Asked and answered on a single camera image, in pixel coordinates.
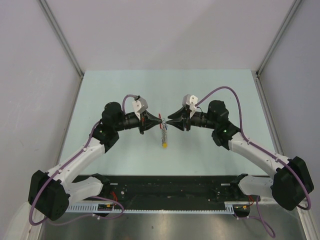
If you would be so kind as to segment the red handled metal key holder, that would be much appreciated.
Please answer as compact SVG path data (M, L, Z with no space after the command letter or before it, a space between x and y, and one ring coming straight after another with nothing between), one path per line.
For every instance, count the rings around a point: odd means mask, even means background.
M158 117L160 119L162 119L162 123L160 125L160 129L161 129L161 145L162 145L163 143L168 143L168 139L167 139L168 126L167 125L163 125L163 121L166 121L166 119L163 118L160 113L158 114Z

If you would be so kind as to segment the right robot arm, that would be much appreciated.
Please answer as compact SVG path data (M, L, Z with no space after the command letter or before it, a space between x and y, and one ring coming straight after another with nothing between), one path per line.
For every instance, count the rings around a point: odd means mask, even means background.
M231 196L242 201L248 195L273 198L281 207L292 211L300 207L303 200L310 200L309 193L314 190L306 162L295 156L272 153L249 140L229 120L229 111L223 101L213 100L207 112L191 110L185 104L181 109L168 116L168 124L182 131L189 131L192 126L212 130L211 137L219 147L237 153L260 169L270 179L241 174L236 185L230 188Z

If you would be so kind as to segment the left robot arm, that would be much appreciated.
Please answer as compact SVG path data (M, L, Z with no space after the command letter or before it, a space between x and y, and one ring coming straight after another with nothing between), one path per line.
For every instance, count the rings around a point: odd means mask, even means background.
M119 132L137 128L140 134L158 126L162 120L147 111L142 100L133 102L133 112L125 113L118 102L105 105L101 119L94 124L87 142L74 156L69 157L50 170L36 171L30 182L28 202L31 206L29 222L33 221L34 210L46 219L59 219L67 208L87 198L105 200L111 193L110 180L98 173L75 182L76 177L94 160L108 152L119 140Z

